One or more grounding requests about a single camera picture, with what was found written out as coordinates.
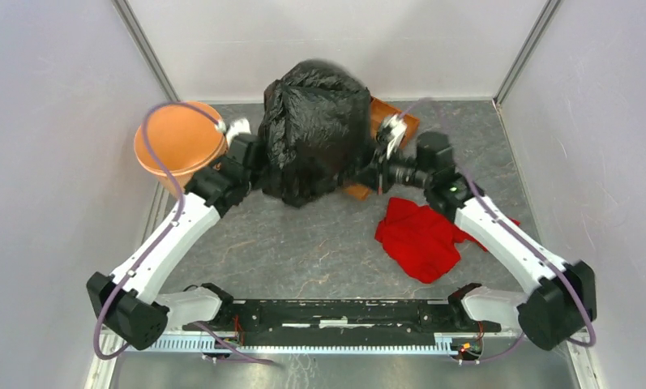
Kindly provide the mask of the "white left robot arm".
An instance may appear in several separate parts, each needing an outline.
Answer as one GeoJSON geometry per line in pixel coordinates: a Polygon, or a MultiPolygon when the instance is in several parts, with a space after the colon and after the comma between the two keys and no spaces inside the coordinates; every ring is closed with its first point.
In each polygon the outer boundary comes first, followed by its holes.
{"type": "Polygon", "coordinates": [[[266,163],[264,142],[241,133],[223,156],[195,173],[163,225],[132,256],[110,274],[95,272],[88,279],[96,325],[106,326],[136,350],[151,347],[169,329],[194,322],[218,331],[227,328],[233,307],[217,292],[198,287],[162,294],[160,288],[199,238],[256,187],[266,163]]]}

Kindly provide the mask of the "orange trash bin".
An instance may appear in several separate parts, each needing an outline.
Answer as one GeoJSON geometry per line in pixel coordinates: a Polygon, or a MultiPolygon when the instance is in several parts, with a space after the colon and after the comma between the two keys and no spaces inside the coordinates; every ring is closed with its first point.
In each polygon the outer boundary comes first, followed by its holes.
{"type": "MultiPolygon", "coordinates": [[[[189,101],[217,121],[221,115],[210,105],[189,101]]],[[[194,173],[227,151],[225,136],[213,121],[201,113],[181,106],[168,106],[152,115],[147,126],[148,140],[153,151],[184,189],[194,173]]],[[[178,199],[178,191],[166,177],[143,141],[142,127],[135,134],[134,152],[138,162],[154,175],[169,193],[178,199]]]]}

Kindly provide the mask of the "black plastic trash bag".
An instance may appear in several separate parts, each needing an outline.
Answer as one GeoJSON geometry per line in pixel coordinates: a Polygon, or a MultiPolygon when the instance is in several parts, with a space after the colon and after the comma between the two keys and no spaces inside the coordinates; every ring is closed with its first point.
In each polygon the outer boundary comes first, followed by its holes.
{"type": "Polygon", "coordinates": [[[303,207],[349,183],[374,153],[370,105],[362,81],[319,58],[271,82],[258,129],[267,151],[262,192],[303,207]]]}

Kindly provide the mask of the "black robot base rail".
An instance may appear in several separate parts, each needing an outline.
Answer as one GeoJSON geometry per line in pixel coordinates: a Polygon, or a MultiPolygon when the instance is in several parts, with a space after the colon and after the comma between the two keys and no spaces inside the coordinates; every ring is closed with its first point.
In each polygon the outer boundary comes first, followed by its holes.
{"type": "Polygon", "coordinates": [[[501,331],[447,300],[234,300],[206,322],[245,351],[428,351],[453,353],[449,335],[475,340],[501,331]]]}

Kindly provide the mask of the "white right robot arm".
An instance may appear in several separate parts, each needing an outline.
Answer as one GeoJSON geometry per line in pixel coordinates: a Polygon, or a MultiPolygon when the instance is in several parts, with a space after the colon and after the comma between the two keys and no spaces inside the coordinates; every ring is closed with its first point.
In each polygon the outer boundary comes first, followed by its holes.
{"type": "Polygon", "coordinates": [[[469,284],[447,308],[458,331],[477,322],[515,329],[549,351],[568,341],[590,348],[597,342],[595,273],[585,262],[569,262],[523,232],[459,166],[448,137],[427,132],[417,138],[415,156],[399,148],[400,135],[382,131],[370,144],[372,159],[360,170],[362,184],[382,192],[394,185],[423,191],[431,209],[473,237],[516,279],[520,292],[469,284]]]}

